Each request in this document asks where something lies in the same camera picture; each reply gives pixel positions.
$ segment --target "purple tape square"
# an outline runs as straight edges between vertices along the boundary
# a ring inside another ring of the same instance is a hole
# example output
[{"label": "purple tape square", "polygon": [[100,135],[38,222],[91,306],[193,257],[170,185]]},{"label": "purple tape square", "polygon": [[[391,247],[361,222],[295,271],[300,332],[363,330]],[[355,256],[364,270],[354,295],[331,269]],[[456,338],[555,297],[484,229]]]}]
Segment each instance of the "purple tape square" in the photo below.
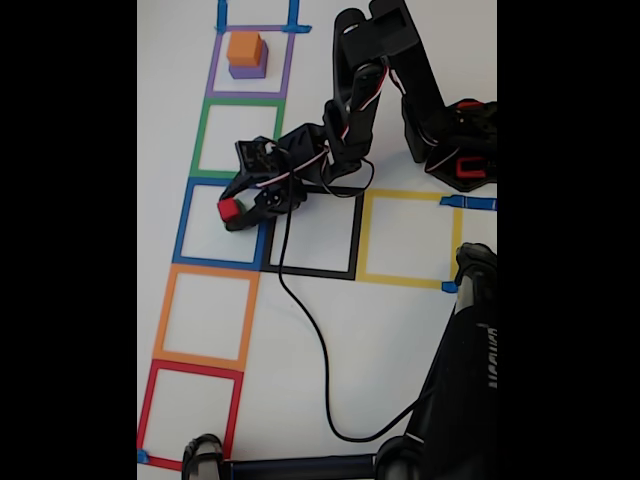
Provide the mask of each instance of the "purple tape square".
[{"label": "purple tape square", "polygon": [[[227,26],[228,32],[234,31],[250,31],[250,32],[279,32],[280,26],[278,25],[236,25]],[[218,60],[220,59],[220,50],[222,49],[222,37],[224,33],[218,33],[216,35],[216,42],[213,47],[213,59],[211,60],[211,68],[209,70],[209,80],[207,81],[207,91],[205,98],[264,98],[264,99],[282,99],[286,98],[287,90],[289,89],[289,76],[291,74],[291,59],[293,58],[293,43],[295,40],[295,33],[289,33],[287,35],[287,50],[285,52],[284,67],[282,71],[282,83],[280,84],[279,92],[225,92],[219,90],[213,90],[213,84],[216,79],[216,71],[218,69]]]}]

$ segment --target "black robotic arm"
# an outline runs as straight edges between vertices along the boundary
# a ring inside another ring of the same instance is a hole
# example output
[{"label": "black robotic arm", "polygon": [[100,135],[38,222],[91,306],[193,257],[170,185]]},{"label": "black robotic arm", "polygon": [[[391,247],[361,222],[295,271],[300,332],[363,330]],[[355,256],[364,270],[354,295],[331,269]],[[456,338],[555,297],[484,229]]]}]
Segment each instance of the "black robotic arm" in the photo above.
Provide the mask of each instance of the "black robotic arm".
[{"label": "black robotic arm", "polygon": [[[236,142],[240,171],[218,203],[227,230],[284,214],[289,202],[297,209],[307,198],[302,180],[329,190],[336,178],[370,163],[365,157],[387,75],[402,92],[405,138],[425,172],[461,192],[497,182],[497,102],[467,98],[446,107],[404,0],[372,0],[369,9],[370,19],[351,8],[335,20],[333,99],[323,125],[305,123],[277,141]],[[245,210],[234,197],[248,188],[260,192]]]}]

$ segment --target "blue tape square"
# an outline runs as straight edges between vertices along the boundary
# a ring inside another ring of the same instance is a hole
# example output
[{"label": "blue tape square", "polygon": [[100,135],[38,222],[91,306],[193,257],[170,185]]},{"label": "blue tape square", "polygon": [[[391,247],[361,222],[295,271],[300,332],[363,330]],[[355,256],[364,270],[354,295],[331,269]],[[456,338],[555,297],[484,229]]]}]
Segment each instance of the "blue tape square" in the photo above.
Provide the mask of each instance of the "blue tape square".
[{"label": "blue tape square", "polygon": [[184,235],[187,230],[187,221],[189,220],[189,210],[191,209],[191,199],[193,198],[194,188],[197,185],[226,187],[227,185],[229,185],[229,183],[231,183],[231,179],[189,177],[189,181],[187,182],[187,191],[184,197],[184,203],[182,204],[182,213],[180,215],[180,225],[178,227],[176,244],[173,250],[173,263],[201,265],[205,267],[235,268],[238,270],[260,270],[260,265],[262,264],[262,254],[264,252],[264,245],[267,236],[266,222],[263,222],[255,227],[258,228],[258,237],[256,239],[256,249],[253,253],[253,261],[251,263],[182,256],[182,246],[184,244]]}]

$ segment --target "white floor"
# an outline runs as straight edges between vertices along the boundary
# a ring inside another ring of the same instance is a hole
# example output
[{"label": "white floor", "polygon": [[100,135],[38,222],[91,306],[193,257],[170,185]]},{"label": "white floor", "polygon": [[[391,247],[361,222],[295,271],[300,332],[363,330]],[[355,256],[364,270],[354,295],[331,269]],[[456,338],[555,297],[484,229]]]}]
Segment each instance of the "white floor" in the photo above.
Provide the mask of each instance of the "white floor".
[{"label": "white floor", "polygon": [[[209,75],[216,3],[214,0],[186,3],[138,0],[138,423]],[[228,3],[230,25],[286,23],[287,0],[229,0]],[[321,123],[324,103],[332,95],[334,18],[347,7],[360,8],[368,14],[369,1],[302,0],[300,3],[299,23],[312,25],[313,29],[307,35],[296,36],[283,133],[301,123]],[[497,99],[496,3],[495,0],[407,0],[447,103],[464,97],[481,101]],[[272,134],[272,113],[264,119],[251,117],[250,125],[237,121],[215,122],[215,135],[207,136],[203,168],[232,168],[235,163],[233,158],[228,158],[232,154],[229,139],[253,135],[252,132],[260,129],[260,122],[264,123],[262,134]],[[422,166],[412,161],[403,128],[399,94],[387,81],[369,156],[377,167],[372,188],[452,192],[424,174]],[[220,149],[225,152],[223,155],[216,156],[214,139],[224,144]],[[366,183],[367,178],[364,167],[362,172],[337,185],[359,186]],[[215,204],[211,203],[215,195],[204,198],[202,194],[206,197],[207,192],[221,188],[200,187],[199,190],[196,205],[192,205],[196,208],[190,217],[183,255],[251,262],[256,231],[234,236],[217,228],[219,225],[215,223],[208,224],[216,221]],[[472,195],[497,196],[497,187],[486,186]],[[451,256],[449,213],[435,208],[435,204],[423,209],[415,201],[408,202],[405,205],[396,200],[374,200],[367,260],[369,273],[424,274],[425,278],[447,276]],[[287,263],[344,271],[352,209],[352,200],[341,203],[337,199],[322,198],[303,204],[293,217],[292,249]],[[407,212],[414,212],[411,218],[406,217]],[[463,219],[463,240],[481,241],[497,250],[495,212],[465,210]],[[279,222],[274,241],[274,252],[278,253],[282,227]],[[424,245],[431,250],[424,250],[420,239],[424,239]],[[429,256],[425,251],[434,253]],[[277,262],[276,253],[271,260]],[[237,279],[226,280],[244,285]],[[351,435],[367,435],[378,430],[415,399],[455,297],[432,289],[335,279],[287,276],[287,281],[325,333],[332,368],[332,405],[338,428]],[[182,289],[191,283],[183,282]],[[194,292],[206,296],[203,285],[213,285],[215,281],[195,283],[199,286]],[[226,288],[216,287],[216,292],[221,295],[220,292],[227,292]],[[170,330],[165,348],[234,357],[241,331],[234,322],[244,321],[245,304],[239,309],[233,302],[216,300],[213,295],[201,302],[189,300],[194,292],[176,293],[176,310],[172,313],[170,328],[175,330],[183,325],[190,332],[181,335]],[[227,300],[237,296],[238,302],[245,302],[246,285],[224,295]],[[202,310],[189,313],[190,308]],[[204,333],[199,337],[195,331],[205,328],[207,317],[203,311],[211,315],[210,325],[216,326],[213,334],[210,330],[206,332],[209,337]],[[322,354],[312,327],[282,291],[277,276],[261,273],[233,457],[262,459],[375,452],[389,435],[402,431],[405,422],[373,444],[347,444],[337,440],[324,417],[322,380]],[[217,431],[210,433],[223,437],[232,383],[232,380],[161,371],[145,448],[151,455],[180,460],[183,446],[193,435],[214,429]],[[179,473],[138,465],[138,478],[178,480]]]}]

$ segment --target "black cable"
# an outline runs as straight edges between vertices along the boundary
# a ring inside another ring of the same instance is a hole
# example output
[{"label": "black cable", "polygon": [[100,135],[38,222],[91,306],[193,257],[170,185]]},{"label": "black cable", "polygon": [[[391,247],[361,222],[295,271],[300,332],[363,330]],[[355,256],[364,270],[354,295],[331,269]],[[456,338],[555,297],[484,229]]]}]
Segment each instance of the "black cable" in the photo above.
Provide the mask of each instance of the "black cable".
[{"label": "black cable", "polygon": [[369,181],[367,182],[367,184],[364,187],[362,187],[360,189],[359,192],[354,193],[353,195],[342,195],[342,194],[339,194],[339,193],[332,192],[331,189],[329,188],[329,186],[324,181],[324,176],[322,175],[324,170],[321,170],[320,171],[320,181],[322,182],[322,186],[324,187],[324,189],[328,193],[333,195],[334,197],[338,197],[338,198],[353,198],[353,197],[359,197],[360,195],[362,195],[364,192],[366,192],[367,188],[369,188],[369,186],[371,185],[371,182],[373,182],[373,176],[376,174],[376,167],[374,167],[372,162],[370,162],[366,158],[363,158],[362,161],[365,162],[365,163],[368,163],[369,166],[371,167],[371,177],[369,177]]},{"label": "black cable", "polygon": [[[368,160],[366,160],[367,163],[369,163],[371,165],[371,167],[373,168],[373,164],[371,162],[369,162]],[[287,287],[287,285],[284,283],[284,279],[282,278],[282,268],[284,266],[284,256],[285,253],[287,251],[287,245],[289,243],[289,231],[291,230],[291,214],[293,212],[293,202],[292,197],[293,197],[293,182],[294,182],[294,171],[293,171],[293,164],[292,162],[290,162],[290,170],[289,170],[289,207],[287,209],[287,222],[286,222],[286,226],[285,226],[285,230],[284,230],[284,239],[282,240],[282,252],[280,253],[280,263],[278,264],[278,279],[280,280],[280,285],[282,285],[282,288],[284,289],[285,292],[287,292],[289,294],[289,296],[298,304],[298,306],[302,309],[302,311],[305,313],[305,315],[307,316],[307,318],[309,319],[309,321],[311,322],[311,325],[313,325],[313,328],[316,331],[316,334],[318,335],[318,340],[320,340],[320,345],[322,346],[322,355],[324,357],[324,405],[325,405],[325,410],[327,413],[327,421],[329,422],[329,428],[331,428],[331,431],[333,432],[333,434],[338,437],[340,440],[344,440],[345,442],[351,442],[351,443],[368,443],[368,442],[372,442],[374,440],[377,440],[378,438],[382,437],[385,433],[387,433],[389,430],[391,430],[393,427],[395,427],[404,417],[406,417],[420,402],[426,400],[432,393],[434,389],[429,389],[426,392],[424,392],[422,395],[420,395],[418,397],[418,399],[413,402],[411,405],[409,405],[407,408],[405,408],[402,412],[400,412],[400,414],[394,418],[393,420],[391,420],[391,422],[389,422],[389,424],[387,424],[387,426],[385,426],[384,428],[382,428],[382,430],[380,430],[377,433],[374,433],[373,435],[370,435],[368,437],[364,437],[364,438],[354,438],[354,437],[347,437],[346,435],[341,434],[340,432],[338,432],[338,430],[336,429],[335,425],[333,424],[333,419],[331,418],[331,407],[330,407],[330,402],[329,402],[329,353],[327,351],[327,344],[324,341],[324,337],[322,336],[322,332],[320,332],[320,328],[318,327],[318,324],[316,323],[316,321],[313,319],[313,317],[311,316],[311,313],[309,313],[309,310],[307,310],[307,307],[304,306],[304,304],[300,301],[300,299],[298,297],[295,296],[295,294],[289,289],[289,287]],[[364,190],[366,190],[365,187],[363,189],[362,192],[360,192],[358,195],[364,193]]]}]

